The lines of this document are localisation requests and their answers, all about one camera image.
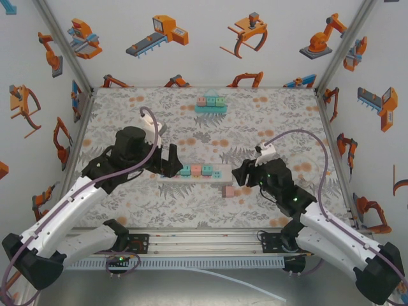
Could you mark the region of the floral patterned table mat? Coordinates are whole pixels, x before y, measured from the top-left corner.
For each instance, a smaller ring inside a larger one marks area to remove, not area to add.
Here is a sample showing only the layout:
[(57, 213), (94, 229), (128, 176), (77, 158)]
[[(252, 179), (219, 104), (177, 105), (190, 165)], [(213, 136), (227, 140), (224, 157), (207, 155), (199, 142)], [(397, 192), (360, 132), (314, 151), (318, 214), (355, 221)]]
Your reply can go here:
[[(333, 161), (314, 92), (310, 89), (222, 88), (225, 114), (198, 114), (205, 88), (100, 89), (78, 154), (76, 173), (115, 141), (126, 126), (141, 126), (140, 108), (149, 107), (167, 129), (162, 143), (174, 143), (183, 163), (228, 164), (254, 159), (255, 146), (272, 140), (296, 184), (315, 194), (344, 222), (351, 216)], [(122, 184), (78, 221), (93, 228), (115, 219), (130, 228), (280, 228), (289, 219), (257, 187), (235, 186), (222, 196), (219, 184), (160, 182), (148, 171)]]

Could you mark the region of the white power strip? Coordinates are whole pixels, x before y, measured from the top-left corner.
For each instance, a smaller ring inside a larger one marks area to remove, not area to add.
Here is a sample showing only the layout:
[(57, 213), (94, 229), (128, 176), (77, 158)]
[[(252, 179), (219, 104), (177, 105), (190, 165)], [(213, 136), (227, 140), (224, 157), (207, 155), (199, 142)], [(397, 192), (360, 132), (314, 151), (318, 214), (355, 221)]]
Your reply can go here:
[(159, 183), (176, 183), (176, 184), (230, 184), (233, 181), (232, 167), (230, 164), (210, 164), (213, 166), (213, 174), (211, 177), (204, 177), (200, 175), (199, 177), (181, 176), (179, 172), (171, 178), (161, 175), (157, 177), (157, 182)]

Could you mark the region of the teal power strip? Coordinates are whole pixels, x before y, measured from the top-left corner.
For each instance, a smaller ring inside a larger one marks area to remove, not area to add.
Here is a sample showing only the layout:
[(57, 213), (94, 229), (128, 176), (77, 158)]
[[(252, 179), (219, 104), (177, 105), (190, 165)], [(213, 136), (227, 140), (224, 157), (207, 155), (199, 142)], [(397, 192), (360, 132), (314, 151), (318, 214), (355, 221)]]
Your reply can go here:
[[(209, 89), (204, 95), (198, 96), (198, 97), (224, 97), (225, 98), (225, 104), (226, 104), (226, 97), (221, 96), (215, 89)], [(198, 107), (196, 104), (194, 106), (194, 111), (196, 113), (213, 113), (213, 114), (225, 114), (227, 112), (228, 106), (227, 104), (224, 107), (216, 107), (216, 106), (204, 106), (204, 107)]]

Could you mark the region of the aluminium side rail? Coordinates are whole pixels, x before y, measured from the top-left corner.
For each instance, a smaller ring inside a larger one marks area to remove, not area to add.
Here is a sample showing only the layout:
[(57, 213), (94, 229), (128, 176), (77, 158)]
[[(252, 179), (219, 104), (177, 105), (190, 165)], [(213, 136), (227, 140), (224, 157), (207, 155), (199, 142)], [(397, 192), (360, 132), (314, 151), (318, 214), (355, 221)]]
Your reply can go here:
[(318, 137), (323, 142), (324, 149), (328, 151), (328, 170), (331, 174), (324, 176), (322, 190), (316, 191), (323, 199), (323, 206), (334, 213), (340, 220), (356, 230), (363, 227), (360, 215), (354, 204), (351, 184), (349, 183), (348, 165), (346, 155), (340, 155), (337, 147), (336, 134), (326, 113), (326, 105), (323, 95), (313, 90), (316, 98), (317, 114), (319, 115), (319, 127), (316, 129)]
[(66, 195), (66, 193), (69, 191), (71, 187), (71, 181), (73, 180), (73, 177), (75, 174), (75, 168), (77, 166), (78, 157), (79, 157), (79, 153), (82, 148), (82, 142), (84, 140), (84, 135), (87, 129), (87, 125), (90, 121), (93, 104), (94, 104), (94, 96), (91, 95), (86, 99), (86, 105), (84, 108), (84, 112), (82, 113), (82, 116), (80, 119), (80, 125), (79, 125), (80, 128), (76, 136), (73, 150), (71, 151), (71, 154), (69, 157), (68, 169), (66, 171), (66, 174), (65, 174), (65, 177), (62, 183), (59, 200), (62, 200), (62, 198)]

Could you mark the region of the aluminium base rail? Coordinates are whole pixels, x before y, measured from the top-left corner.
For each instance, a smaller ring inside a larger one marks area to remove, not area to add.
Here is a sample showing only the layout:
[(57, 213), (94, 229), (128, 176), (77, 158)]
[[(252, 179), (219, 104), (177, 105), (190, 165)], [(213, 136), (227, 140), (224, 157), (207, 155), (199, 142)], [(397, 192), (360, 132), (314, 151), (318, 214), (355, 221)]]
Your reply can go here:
[(130, 234), (149, 235), (145, 257), (265, 256), (256, 228), (176, 229), (131, 228)]

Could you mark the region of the white plastic tube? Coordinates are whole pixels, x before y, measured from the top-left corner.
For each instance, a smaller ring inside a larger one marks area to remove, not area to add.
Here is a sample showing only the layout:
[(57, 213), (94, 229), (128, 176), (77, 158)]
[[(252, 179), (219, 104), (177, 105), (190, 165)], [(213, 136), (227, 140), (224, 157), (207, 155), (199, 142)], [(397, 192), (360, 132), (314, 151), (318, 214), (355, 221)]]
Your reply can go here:
[(251, 288), (251, 289), (253, 289), (253, 290), (255, 290), (255, 291), (259, 292), (259, 293), (263, 293), (264, 295), (267, 295), (267, 296), (269, 296), (271, 298), (274, 298), (276, 300), (279, 300), (281, 302), (284, 302), (284, 303), (287, 302), (286, 298), (283, 298), (283, 297), (281, 297), (279, 295), (271, 293), (271, 292), (269, 292), (269, 291), (267, 291), (265, 289), (259, 288), (259, 287), (255, 286), (253, 284), (248, 283), (248, 282), (245, 282), (245, 281), (233, 278), (233, 277), (229, 277), (227, 275), (223, 275), (223, 274), (216, 273), (216, 272), (211, 272), (209, 270), (196, 269), (196, 268), (185, 268), (184, 270), (189, 271), (189, 272), (194, 272), (194, 273), (201, 273), (201, 274), (205, 274), (205, 275), (211, 275), (213, 277), (218, 277), (220, 279), (224, 279), (226, 281), (234, 282), (235, 284), (239, 284), (239, 285), (245, 286), (247, 288)]

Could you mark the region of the small controller board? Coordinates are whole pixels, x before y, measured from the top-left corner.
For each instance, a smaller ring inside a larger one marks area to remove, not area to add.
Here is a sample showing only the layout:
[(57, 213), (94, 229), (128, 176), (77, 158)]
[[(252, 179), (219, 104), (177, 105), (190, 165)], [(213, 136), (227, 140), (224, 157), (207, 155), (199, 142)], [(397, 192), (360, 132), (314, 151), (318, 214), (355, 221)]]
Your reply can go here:
[(113, 271), (114, 268), (126, 270), (129, 268), (130, 259), (131, 257), (125, 255), (109, 256), (106, 259), (105, 268), (107, 271)]

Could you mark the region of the aluminium frame post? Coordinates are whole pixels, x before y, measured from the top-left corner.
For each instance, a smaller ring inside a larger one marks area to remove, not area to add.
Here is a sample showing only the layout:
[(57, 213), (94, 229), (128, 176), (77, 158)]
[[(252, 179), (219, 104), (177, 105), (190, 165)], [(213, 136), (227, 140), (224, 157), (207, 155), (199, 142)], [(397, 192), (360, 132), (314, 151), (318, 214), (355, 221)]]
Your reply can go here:
[(364, 26), (365, 22), (369, 18), (372, 10), (379, 3), (379, 0), (363, 0), (358, 11), (356, 12), (350, 26), (348, 27), (342, 42), (340, 43), (338, 49), (335, 51), (333, 59), (330, 61), (326, 71), (324, 72), (321, 81), (319, 82), (316, 95), (322, 96), (330, 81), (339, 69), (342, 61), (346, 57), (352, 43), (355, 41), (361, 28)]
[(31, 0), (36, 7), (38, 13), (41, 15), (44, 23), (48, 27), (50, 34), (54, 38), (54, 41), (58, 44), (61, 52), (68, 62), (70, 68), (73, 71), (73, 74), (76, 76), (76, 79), (79, 85), (82, 86), (82, 89), (91, 96), (93, 93), (93, 86), (86, 77), (83, 69), (81, 68), (75, 53), (72, 51), (68, 40), (63, 34), (63, 31), (55, 17), (52, 13), (46, 0)]

